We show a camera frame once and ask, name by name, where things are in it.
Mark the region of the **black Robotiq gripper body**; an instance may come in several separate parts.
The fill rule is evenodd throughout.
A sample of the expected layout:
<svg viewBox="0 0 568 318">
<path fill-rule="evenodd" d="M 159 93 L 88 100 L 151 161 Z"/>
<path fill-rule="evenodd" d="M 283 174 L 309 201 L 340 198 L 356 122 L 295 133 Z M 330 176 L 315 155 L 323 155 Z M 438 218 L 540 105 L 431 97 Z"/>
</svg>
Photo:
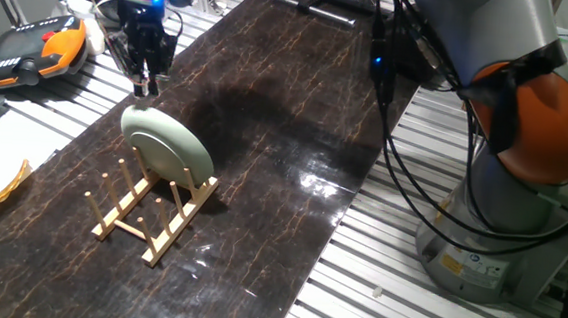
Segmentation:
<svg viewBox="0 0 568 318">
<path fill-rule="evenodd" d="M 165 0 L 120 3 L 120 25 L 124 34 L 122 57 L 129 69 L 169 72 L 177 37 L 165 31 Z"/>
</svg>

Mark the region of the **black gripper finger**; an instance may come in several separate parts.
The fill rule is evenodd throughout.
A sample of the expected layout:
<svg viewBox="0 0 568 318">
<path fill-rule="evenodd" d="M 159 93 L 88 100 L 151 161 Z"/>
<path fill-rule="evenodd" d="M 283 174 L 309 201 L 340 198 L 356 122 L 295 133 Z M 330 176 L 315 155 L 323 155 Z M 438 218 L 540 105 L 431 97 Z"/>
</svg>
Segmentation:
<svg viewBox="0 0 568 318">
<path fill-rule="evenodd" d="M 148 74 L 147 65 L 145 63 L 141 63 L 134 69 L 133 75 L 133 94 L 135 97 L 144 97 L 147 92 L 148 86 L 148 78 L 146 77 Z"/>
<path fill-rule="evenodd" d="M 161 64 L 150 64 L 148 75 L 148 94 L 150 96 L 159 95 L 159 84 L 161 78 L 165 75 L 165 69 Z"/>
</svg>

